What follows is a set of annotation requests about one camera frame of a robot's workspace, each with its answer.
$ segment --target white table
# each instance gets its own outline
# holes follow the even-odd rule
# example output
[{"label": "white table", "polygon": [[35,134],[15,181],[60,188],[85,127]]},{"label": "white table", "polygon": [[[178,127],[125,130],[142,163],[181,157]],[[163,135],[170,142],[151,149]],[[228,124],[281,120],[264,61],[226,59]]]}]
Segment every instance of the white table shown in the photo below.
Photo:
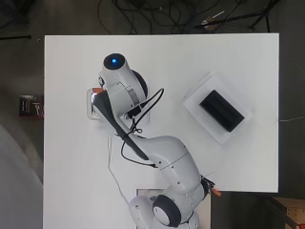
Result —
[{"label": "white table", "polygon": [[[278,34],[47,36],[45,229],[134,228],[107,169],[107,134],[86,114],[87,89],[98,86],[103,59],[113,52],[126,56],[151,94],[165,88],[145,136],[179,137],[220,190],[277,192]],[[253,113],[247,128],[223,146],[182,106],[210,71],[237,88]],[[137,188],[166,185],[157,170],[122,159],[119,146],[114,139],[112,169],[127,198]]]}]

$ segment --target black box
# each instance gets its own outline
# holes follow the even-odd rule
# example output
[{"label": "black box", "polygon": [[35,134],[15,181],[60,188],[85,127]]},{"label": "black box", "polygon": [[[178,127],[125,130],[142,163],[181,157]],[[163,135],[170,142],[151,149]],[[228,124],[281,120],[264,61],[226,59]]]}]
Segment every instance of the black box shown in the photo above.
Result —
[{"label": "black box", "polygon": [[45,114],[43,95],[20,95],[19,116],[43,118]]},{"label": "black box", "polygon": [[201,103],[202,107],[209,113],[224,129],[231,132],[244,119],[226,99],[216,90],[213,90]]}]

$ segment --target white cable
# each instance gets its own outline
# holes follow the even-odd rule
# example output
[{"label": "white cable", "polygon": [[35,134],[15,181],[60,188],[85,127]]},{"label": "white cable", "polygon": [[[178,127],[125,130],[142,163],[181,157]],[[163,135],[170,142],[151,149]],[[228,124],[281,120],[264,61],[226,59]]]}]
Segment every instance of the white cable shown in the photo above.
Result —
[{"label": "white cable", "polygon": [[125,196],[124,196],[124,194],[123,194],[123,192],[121,190],[121,187],[120,187],[120,185],[119,185],[115,175],[113,174],[112,168],[111,168],[111,164],[112,164],[112,137],[108,137],[108,155],[109,155],[109,157],[108,157],[108,170],[109,170],[109,172],[111,172],[112,177],[114,178],[114,180],[116,182],[116,185],[117,185],[118,191],[120,192],[121,197],[124,199],[124,201],[126,202],[127,206],[129,206],[130,204],[127,201],[127,199],[125,198]]},{"label": "white cable", "polygon": [[300,117],[295,117],[295,118],[290,118],[290,119],[278,119],[278,121],[280,122],[289,122],[289,121],[296,121],[296,120],[300,120],[300,119],[304,119],[305,116],[300,116]]},{"label": "white cable", "polygon": [[219,12],[217,15],[213,16],[213,19],[216,18],[217,16],[220,16],[222,13],[224,13],[225,11]]}]

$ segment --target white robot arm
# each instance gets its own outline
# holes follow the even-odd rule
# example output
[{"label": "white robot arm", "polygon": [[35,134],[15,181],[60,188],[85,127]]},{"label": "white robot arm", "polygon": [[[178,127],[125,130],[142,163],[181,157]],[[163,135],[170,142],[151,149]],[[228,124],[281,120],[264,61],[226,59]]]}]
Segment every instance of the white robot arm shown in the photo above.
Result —
[{"label": "white robot arm", "polygon": [[122,121],[123,115],[137,115],[145,105],[148,90],[140,74],[129,68],[121,54],[104,60],[100,83],[106,91],[93,102],[96,113],[113,127],[118,136],[144,160],[154,163],[170,183],[154,202],[145,197],[130,203],[132,218],[139,229],[197,228],[197,205],[214,185],[199,174],[186,146],[176,137],[143,138],[135,135]]}]

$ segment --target white surface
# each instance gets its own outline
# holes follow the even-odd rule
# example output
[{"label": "white surface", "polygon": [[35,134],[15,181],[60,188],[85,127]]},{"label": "white surface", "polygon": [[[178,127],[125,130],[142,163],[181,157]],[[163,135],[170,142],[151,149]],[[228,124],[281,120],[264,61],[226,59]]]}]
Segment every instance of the white surface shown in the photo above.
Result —
[{"label": "white surface", "polygon": [[[87,89],[98,86],[104,57],[113,52],[125,55],[151,94],[165,88],[144,136],[179,137],[220,190],[277,191],[277,34],[47,36],[45,229],[134,228],[107,170],[106,134],[86,114]],[[211,70],[230,77],[254,107],[249,131],[222,147],[182,105],[185,92]],[[137,188],[166,186],[158,171],[122,159],[116,141],[112,169],[129,199]]]},{"label": "white surface", "polygon": [[[207,97],[213,90],[216,90],[222,95],[234,108],[236,108],[243,116],[244,119],[238,126],[231,132],[225,130],[219,123],[211,117],[204,109],[200,107],[202,100]],[[250,105],[246,101],[241,101],[241,96],[238,94],[237,89],[230,87],[223,82],[220,76],[211,72],[204,76],[202,80],[196,85],[195,89],[184,98],[183,105],[188,109],[190,114],[195,120],[203,127],[210,135],[222,145],[229,140],[235,133],[240,133],[238,129],[244,128],[243,126],[249,121],[252,114],[249,108],[245,105]]]},{"label": "white surface", "polygon": [[42,229],[42,184],[0,125],[0,228]]}]

